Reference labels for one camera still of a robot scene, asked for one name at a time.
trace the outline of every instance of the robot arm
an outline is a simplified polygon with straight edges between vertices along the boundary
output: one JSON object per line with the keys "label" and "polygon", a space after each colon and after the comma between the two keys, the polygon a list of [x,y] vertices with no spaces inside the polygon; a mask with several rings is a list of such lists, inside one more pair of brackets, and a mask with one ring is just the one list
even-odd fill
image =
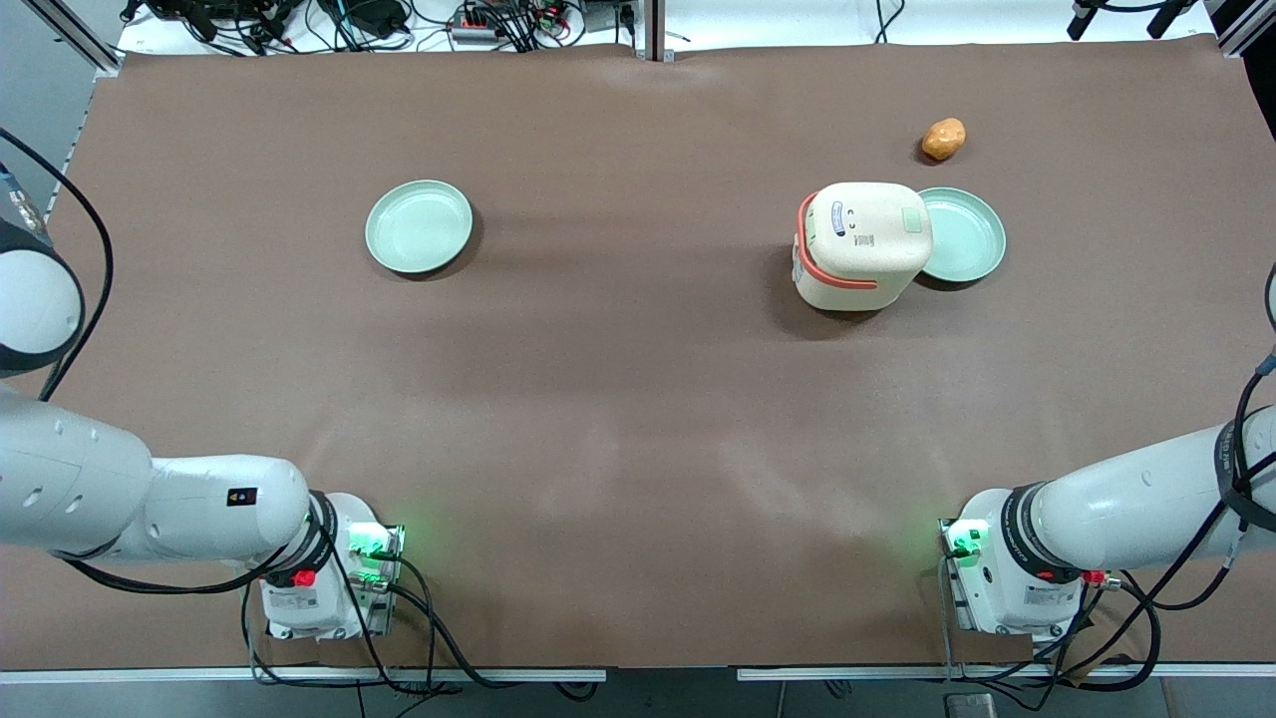
{"label": "robot arm", "polygon": [[[1265,288],[1276,329],[1276,265]],[[1276,348],[1258,367],[1242,407],[1262,376],[1276,371]],[[1276,453],[1276,408],[1243,421],[1248,467]],[[1147,446],[1053,482],[980,492],[943,528],[952,562],[958,624],[995,634],[1030,634],[1049,643],[1068,630],[1081,601],[1082,575],[1165,566],[1178,561],[1222,502],[1193,559],[1235,559],[1276,546],[1276,465],[1252,477],[1249,496],[1233,487],[1233,425]],[[1250,527],[1243,531],[1243,517]],[[1091,574],[1094,580],[1101,574]]]}
{"label": "robot arm", "polygon": [[[54,247],[0,221],[0,379],[57,362],[83,315],[80,284]],[[82,569],[225,561],[262,570],[272,635],[352,638],[364,625],[389,629],[384,588],[398,564],[369,553],[397,556],[402,529],[378,524],[353,496],[311,492],[291,462],[152,459],[131,434],[0,383],[0,543]]]}

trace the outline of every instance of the label sticker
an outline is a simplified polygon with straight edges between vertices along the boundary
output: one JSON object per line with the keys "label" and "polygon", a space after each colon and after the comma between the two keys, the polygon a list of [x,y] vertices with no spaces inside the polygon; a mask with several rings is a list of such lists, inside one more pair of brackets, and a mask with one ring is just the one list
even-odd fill
{"label": "label sticker", "polygon": [[1064,593],[1065,587],[1026,587],[1023,589],[1025,606],[1059,606],[1072,599],[1072,593]]}
{"label": "label sticker", "polygon": [[846,224],[842,223],[842,203],[833,201],[833,232],[837,236],[846,236]]}
{"label": "label sticker", "polygon": [[282,608],[285,611],[319,608],[319,592],[315,589],[297,589],[272,593],[271,608]]}
{"label": "label sticker", "polygon": [[798,258],[798,245],[794,244],[794,283],[801,281],[801,274],[803,274],[801,259]]}

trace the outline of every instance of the electronics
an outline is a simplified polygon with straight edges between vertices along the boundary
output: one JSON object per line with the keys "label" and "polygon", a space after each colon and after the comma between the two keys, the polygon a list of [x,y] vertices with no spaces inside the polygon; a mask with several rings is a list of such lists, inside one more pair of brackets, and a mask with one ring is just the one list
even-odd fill
{"label": "electronics", "polygon": [[798,208],[794,283],[817,309],[880,309],[917,275],[933,245],[930,214],[916,191],[901,184],[832,184]]}
{"label": "electronics", "polygon": [[399,0],[315,0],[334,23],[350,24],[376,38],[407,27],[407,10]]}
{"label": "electronics", "polygon": [[154,17],[162,20],[184,20],[204,38],[212,42],[217,38],[217,26],[213,20],[256,20],[265,23],[267,34],[278,37],[283,33],[283,20],[293,8],[305,0],[129,0],[120,13],[124,22],[133,20],[143,4]]}

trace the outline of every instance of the brown tabletop covering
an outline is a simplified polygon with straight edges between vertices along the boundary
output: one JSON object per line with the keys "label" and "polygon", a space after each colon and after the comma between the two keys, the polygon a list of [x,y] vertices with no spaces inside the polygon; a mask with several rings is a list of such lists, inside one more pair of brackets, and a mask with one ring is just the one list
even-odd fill
{"label": "brown tabletop covering", "polygon": [[[949,115],[967,145],[919,161]],[[937,519],[1228,418],[1271,341],[1273,170],[1208,37],[133,56],[71,163],[119,269],[56,400],[157,457],[285,457],[364,497],[408,527],[480,666],[934,663]],[[476,228],[410,281],[362,227],[419,177],[461,187]],[[843,180],[971,190],[1005,260],[875,315],[814,311],[795,207]],[[54,233],[94,289],[69,195]],[[244,663],[234,594],[0,559],[6,668]],[[1166,616],[1164,658],[1276,659],[1273,573],[1247,556],[1208,611]],[[989,639],[963,657],[1025,650]],[[382,644],[424,659],[411,626]]]}

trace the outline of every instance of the plate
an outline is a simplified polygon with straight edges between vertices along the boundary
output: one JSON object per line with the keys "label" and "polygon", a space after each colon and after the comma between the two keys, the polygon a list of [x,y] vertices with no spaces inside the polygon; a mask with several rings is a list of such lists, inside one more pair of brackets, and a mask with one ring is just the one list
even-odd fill
{"label": "plate", "polygon": [[373,205],[364,238],[373,258],[396,272],[438,269],[461,254],[473,228],[473,210],[445,181],[416,180],[385,193]]}
{"label": "plate", "polygon": [[1005,227],[986,201],[954,186],[933,186],[917,194],[926,201],[934,237],[924,273],[968,282],[986,277],[1002,263]]}

